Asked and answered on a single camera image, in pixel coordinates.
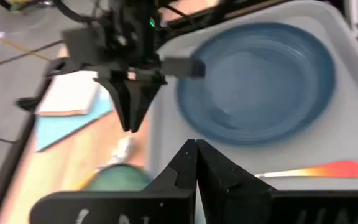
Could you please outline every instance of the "wooden table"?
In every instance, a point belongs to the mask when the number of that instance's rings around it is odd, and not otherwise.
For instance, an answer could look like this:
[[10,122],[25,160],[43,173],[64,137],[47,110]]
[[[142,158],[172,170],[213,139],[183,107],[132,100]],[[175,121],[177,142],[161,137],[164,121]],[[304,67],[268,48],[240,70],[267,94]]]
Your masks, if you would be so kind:
[[[184,13],[211,7],[216,0],[181,0],[172,4]],[[178,16],[163,11],[164,18]],[[60,57],[67,55],[65,49]],[[134,134],[137,149],[128,163],[145,165],[145,145],[149,122],[147,117]],[[38,199],[62,190],[70,190],[90,172],[105,164],[120,139],[127,136],[121,129],[115,111],[90,124],[44,152],[35,152],[34,133],[30,137],[14,180],[0,210],[0,224],[28,223],[30,209]]]

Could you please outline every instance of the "blue plate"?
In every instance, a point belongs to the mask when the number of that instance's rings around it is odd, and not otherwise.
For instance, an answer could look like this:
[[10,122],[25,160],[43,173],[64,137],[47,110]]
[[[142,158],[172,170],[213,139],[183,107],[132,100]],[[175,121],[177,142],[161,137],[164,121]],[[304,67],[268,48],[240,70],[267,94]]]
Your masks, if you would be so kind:
[[327,107],[334,62],[310,33],[280,23],[236,27],[193,54],[202,80],[180,80],[183,117],[207,138],[235,146],[266,145],[307,127]]

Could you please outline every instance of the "table surface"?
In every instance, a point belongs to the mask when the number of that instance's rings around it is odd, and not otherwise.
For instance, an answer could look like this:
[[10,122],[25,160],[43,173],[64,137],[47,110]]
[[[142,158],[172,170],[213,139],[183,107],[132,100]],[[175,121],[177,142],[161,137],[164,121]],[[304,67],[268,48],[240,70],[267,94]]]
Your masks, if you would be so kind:
[[[172,6],[190,14],[215,4],[216,0],[180,0]],[[168,20],[178,17],[166,10],[163,16]],[[59,53],[59,57],[64,56],[67,56],[66,49]],[[133,134],[137,147],[128,163],[145,165],[148,127],[146,117],[139,132]],[[1,207],[0,223],[28,223],[30,209],[36,201],[52,192],[70,190],[95,168],[105,164],[118,141],[127,135],[115,111],[43,152],[35,152],[36,139],[32,133]]]

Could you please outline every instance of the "gray floor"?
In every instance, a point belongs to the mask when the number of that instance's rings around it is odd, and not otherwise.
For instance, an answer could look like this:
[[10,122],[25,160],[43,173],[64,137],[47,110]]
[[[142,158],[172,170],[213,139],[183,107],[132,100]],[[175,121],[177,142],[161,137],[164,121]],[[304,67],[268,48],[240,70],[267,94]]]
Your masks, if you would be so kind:
[[[66,0],[76,12],[89,14],[91,0]],[[5,38],[27,49],[34,49],[60,39],[63,29],[80,26],[57,9],[30,9],[26,14],[7,12],[0,6],[0,31]],[[54,58],[61,45],[39,52]],[[22,52],[0,43],[0,61]],[[15,141],[27,114],[14,106],[17,98],[34,96],[40,86],[47,61],[27,56],[0,66],[0,138]],[[0,142],[0,167],[10,144]]]

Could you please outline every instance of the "white tray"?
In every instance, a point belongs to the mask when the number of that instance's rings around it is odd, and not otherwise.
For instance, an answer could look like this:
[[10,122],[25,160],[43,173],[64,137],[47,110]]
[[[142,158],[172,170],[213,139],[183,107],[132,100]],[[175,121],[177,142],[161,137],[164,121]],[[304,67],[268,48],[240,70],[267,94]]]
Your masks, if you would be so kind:
[[[180,115],[175,101],[177,80],[168,78],[150,107],[146,169],[159,174],[187,139],[205,139],[250,173],[315,166],[342,159],[358,160],[358,41],[340,12],[318,1],[293,1],[187,34],[166,43],[160,54],[189,55],[223,30],[254,22],[281,22],[314,34],[329,49],[337,87],[324,113],[301,133],[266,147],[230,147],[197,133]],[[358,179],[264,179],[282,190],[358,189]],[[198,213],[202,213],[200,200]]]

